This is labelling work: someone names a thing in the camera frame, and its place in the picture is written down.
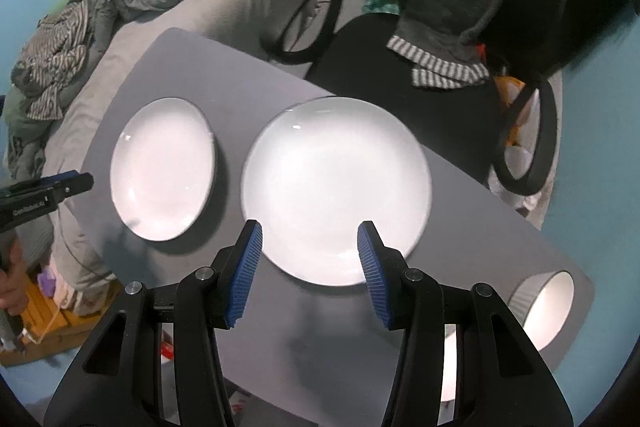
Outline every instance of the round white plate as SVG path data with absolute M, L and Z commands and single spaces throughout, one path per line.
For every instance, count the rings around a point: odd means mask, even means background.
M 407 256 L 430 208 L 420 144 L 396 117 L 352 98 L 287 109 L 262 131 L 242 172 L 242 211 L 262 224 L 264 254 L 316 284 L 364 282 L 356 234 L 365 220 Z
M 136 235 L 167 241 L 184 233 L 207 202 L 214 138 L 200 110 L 161 98 L 124 127 L 111 157 L 111 199 Z

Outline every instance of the chair armrest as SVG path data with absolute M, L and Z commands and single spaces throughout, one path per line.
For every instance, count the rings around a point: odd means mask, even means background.
M 531 159 L 529 170 L 524 176 L 516 179 L 511 174 L 505 158 L 504 150 L 511 129 L 535 90 L 540 92 L 540 128 L 538 139 Z M 556 154 L 558 140 L 558 114 L 553 89 L 546 79 L 539 78 L 528 82 L 516 100 L 511 104 L 504 120 L 503 128 L 498 136 L 498 147 L 494 158 L 495 173 L 500 183 L 508 191 L 521 196 L 530 196 L 542 190 L 551 171 Z
M 285 64 L 313 62 L 327 48 L 334 37 L 335 23 L 340 15 L 342 0 L 331 0 L 316 40 L 304 50 L 285 51 L 284 38 L 289 26 L 309 0 L 274 0 L 271 13 L 260 33 L 260 44 L 270 57 Z

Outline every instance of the silver bolt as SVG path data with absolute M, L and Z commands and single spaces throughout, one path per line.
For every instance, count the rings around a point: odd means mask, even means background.
M 476 293 L 482 297 L 490 297 L 494 294 L 494 289 L 483 282 L 476 284 Z
M 424 277 L 424 273 L 422 270 L 418 270 L 417 268 L 407 268 L 404 270 L 404 276 L 410 281 L 421 281 Z
M 202 268 L 198 268 L 196 270 L 196 279 L 200 279 L 201 281 L 210 279 L 212 275 L 213 269 L 210 266 L 203 266 Z
M 126 291 L 129 295 L 135 295 L 140 290 L 142 290 L 142 282 L 140 281 L 132 281 L 124 286 L 124 291 Z

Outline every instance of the white sheet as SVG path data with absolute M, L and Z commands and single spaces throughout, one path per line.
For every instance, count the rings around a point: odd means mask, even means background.
M 162 14 L 124 25 L 114 36 L 86 86 L 69 107 L 47 143 L 43 176 L 80 170 L 98 126 L 129 71 L 151 43 L 172 27 L 193 31 L 264 58 L 258 42 L 271 0 L 183 0 Z M 73 199 L 50 214 L 54 226 L 52 256 L 63 278 L 76 290 L 107 277 L 108 270 L 85 240 L 73 216 Z

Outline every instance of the gray table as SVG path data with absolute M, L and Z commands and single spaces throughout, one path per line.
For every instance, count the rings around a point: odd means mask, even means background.
M 327 94 L 217 42 L 175 28 L 166 31 L 131 71 L 87 153 L 82 169 L 93 174 L 95 187 L 76 196 L 83 232 L 125 283 L 174 283 L 209 265 L 220 248 L 233 244 L 244 223 L 240 175 L 255 138 L 285 108 Z M 194 226 L 177 239 L 152 243 L 119 219 L 111 202 L 109 168 L 129 118 L 166 96 L 190 100 L 206 115 L 218 142 L 218 175 Z M 505 300 L 530 275 L 570 272 L 572 311 L 542 351 L 555 368 L 593 301 L 590 280 L 512 208 L 429 149 L 424 153 L 433 204 L 408 263 L 447 285 L 470 288 L 488 282 Z M 383 330 L 364 285 L 311 285 L 262 258 L 244 317 L 218 338 L 225 376 L 256 396 L 326 427 L 380 424 L 399 336 Z

